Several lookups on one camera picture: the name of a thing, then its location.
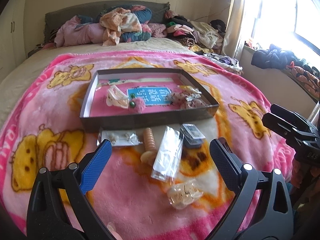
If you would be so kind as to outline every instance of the bed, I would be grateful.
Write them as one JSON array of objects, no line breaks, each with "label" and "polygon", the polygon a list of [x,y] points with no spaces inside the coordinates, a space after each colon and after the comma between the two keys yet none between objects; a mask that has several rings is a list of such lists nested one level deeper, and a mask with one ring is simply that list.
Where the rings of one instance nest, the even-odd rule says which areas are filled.
[{"label": "bed", "polygon": [[[261,118],[270,109],[263,94],[245,79],[182,45],[166,38],[151,38],[112,47],[87,44],[45,49],[28,58],[0,84],[0,200],[22,232],[26,233],[33,178],[43,163],[39,161],[44,158],[41,154],[49,151],[47,146],[54,145],[56,153],[67,147],[73,155],[69,162],[78,162],[96,148],[97,134],[85,133],[79,119],[79,106],[90,78],[68,85],[57,81],[59,74],[70,71],[70,67],[89,65],[94,66],[93,70],[87,69],[90,76],[104,68],[182,68],[220,104],[213,118],[194,122],[206,142],[200,149],[183,154],[178,179],[196,178],[204,195],[183,210],[170,206],[165,194],[170,185],[151,179],[151,167],[140,163],[143,147],[114,149],[87,198],[102,221],[114,223],[124,240],[207,236],[234,196],[210,159],[208,144],[214,138],[226,138],[233,152],[257,170],[279,168],[285,178],[289,177],[294,151],[262,125]],[[180,125],[170,126],[178,130]],[[157,147],[164,129],[152,127]],[[72,225],[81,230],[65,193],[60,194]],[[254,196],[240,229],[249,225],[258,197]]]}]

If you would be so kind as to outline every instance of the box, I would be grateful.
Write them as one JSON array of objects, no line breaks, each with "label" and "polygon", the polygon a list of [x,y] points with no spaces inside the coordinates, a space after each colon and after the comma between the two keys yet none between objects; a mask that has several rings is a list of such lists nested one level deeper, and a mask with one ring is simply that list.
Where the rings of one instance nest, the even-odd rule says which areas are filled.
[{"label": "box", "polygon": [[[142,114],[121,114],[122,109],[118,107],[117,114],[109,115],[110,113],[108,113],[108,106],[105,102],[107,94],[105,94],[105,98],[100,99],[101,104],[103,104],[103,100],[105,103],[105,106],[102,106],[104,108],[104,114],[94,114],[94,112],[97,112],[96,107],[93,108],[93,106],[95,105],[94,96],[97,85],[100,82],[102,82],[103,80],[110,82],[117,80],[141,80],[143,78],[146,79],[146,76],[150,79],[172,79],[177,81],[179,84],[191,85],[193,87],[196,87],[202,92],[201,99],[208,105],[193,109],[166,109],[166,111]],[[98,70],[94,74],[82,103],[80,119],[84,126],[84,130],[88,133],[99,132],[100,127],[104,130],[130,130],[158,125],[168,125],[172,123],[182,124],[195,120],[212,118],[218,107],[218,102],[211,96],[211,94],[192,76],[190,76],[182,69],[106,69]]]}]

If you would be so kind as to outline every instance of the blue textured pad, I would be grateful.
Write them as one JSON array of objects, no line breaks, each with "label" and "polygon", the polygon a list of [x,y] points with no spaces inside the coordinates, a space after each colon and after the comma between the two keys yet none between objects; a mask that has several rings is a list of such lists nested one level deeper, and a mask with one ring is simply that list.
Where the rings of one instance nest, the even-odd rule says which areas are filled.
[{"label": "blue textured pad", "polygon": [[110,141],[101,143],[100,147],[96,150],[94,157],[81,173],[80,189],[83,194],[92,190],[96,184],[101,172],[106,166],[112,153],[112,146]]},{"label": "blue textured pad", "polygon": [[217,166],[227,188],[233,192],[237,192],[239,190],[239,168],[218,140],[211,141],[210,156]]}]

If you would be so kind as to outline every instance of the headboard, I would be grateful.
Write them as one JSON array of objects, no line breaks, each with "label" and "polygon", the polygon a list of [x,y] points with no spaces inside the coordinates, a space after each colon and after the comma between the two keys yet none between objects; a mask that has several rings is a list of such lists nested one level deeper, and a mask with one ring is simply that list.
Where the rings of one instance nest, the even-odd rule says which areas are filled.
[{"label": "headboard", "polygon": [[70,20],[77,14],[95,18],[105,9],[124,4],[139,4],[148,7],[152,11],[150,23],[164,23],[164,14],[170,9],[170,3],[155,3],[132,0],[92,2],[63,8],[45,15],[44,42],[49,41],[50,32],[53,29],[60,28],[66,21]]}]

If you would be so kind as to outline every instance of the window frame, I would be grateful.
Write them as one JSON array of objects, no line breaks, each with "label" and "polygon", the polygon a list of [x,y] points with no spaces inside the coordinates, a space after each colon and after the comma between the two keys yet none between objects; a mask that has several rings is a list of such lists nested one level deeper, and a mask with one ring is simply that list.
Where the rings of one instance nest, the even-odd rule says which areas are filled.
[{"label": "window frame", "polygon": [[[254,38],[256,27],[257,27],[257,23],[261,19],[262,6],[263,6],[263,0],[260,1],[258,15],[254,19],[253,28],[252,28],[252,32],[251,32],[251,38]],[[296,33],[296,26],[297,26],[297,19],[298,19],[298,0],[296,0],[295,10],[296,10],[296,17],[295,17],[295,22],[294,22],[293,36],[298,41],[301,41],[303,44],[307,45],[310,49],[312,49],[316,54],[318,54],[320,56],[320,49],[316,45],[314,45],[313,43],[311,43],[310,41],[308,41],[307,39],[305,39],[304,37],[302,37],[302,36],[300,36],[299,34]]]}]

